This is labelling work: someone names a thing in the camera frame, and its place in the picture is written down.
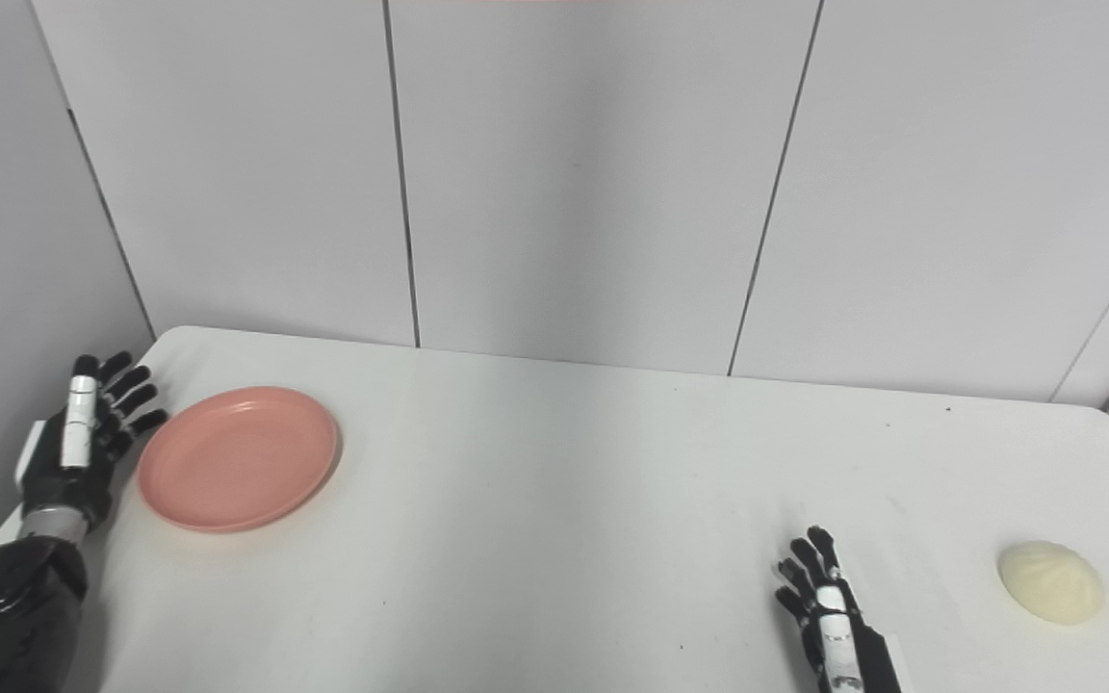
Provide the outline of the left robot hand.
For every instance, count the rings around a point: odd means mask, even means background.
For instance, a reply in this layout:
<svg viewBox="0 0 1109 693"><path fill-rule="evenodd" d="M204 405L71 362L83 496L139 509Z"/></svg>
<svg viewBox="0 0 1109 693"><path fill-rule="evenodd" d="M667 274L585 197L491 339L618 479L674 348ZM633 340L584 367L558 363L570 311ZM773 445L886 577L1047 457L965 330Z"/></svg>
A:
<svg viewBox="0 0 1109 693"><path fill-rule="evenodd" d="M106 521L118 462L167 421L151 369L131 351L105 360L81 355L67 378L64 402L28 431L16 463L24 526L58 524L74 538Z"/></svg>

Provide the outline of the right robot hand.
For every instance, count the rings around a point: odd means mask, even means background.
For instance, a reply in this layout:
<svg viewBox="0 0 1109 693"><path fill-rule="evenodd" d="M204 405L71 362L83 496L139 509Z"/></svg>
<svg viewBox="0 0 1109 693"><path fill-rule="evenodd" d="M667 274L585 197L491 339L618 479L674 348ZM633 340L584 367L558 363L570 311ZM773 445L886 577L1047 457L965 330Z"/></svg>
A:
<svg viewBox="0 0 1109 693"><path fill-rule="evenodd" d="M820 692L902 692L888 641L869 625L846 578L835 536L810 526L776 563L776 603L795 620Z"/></svg>

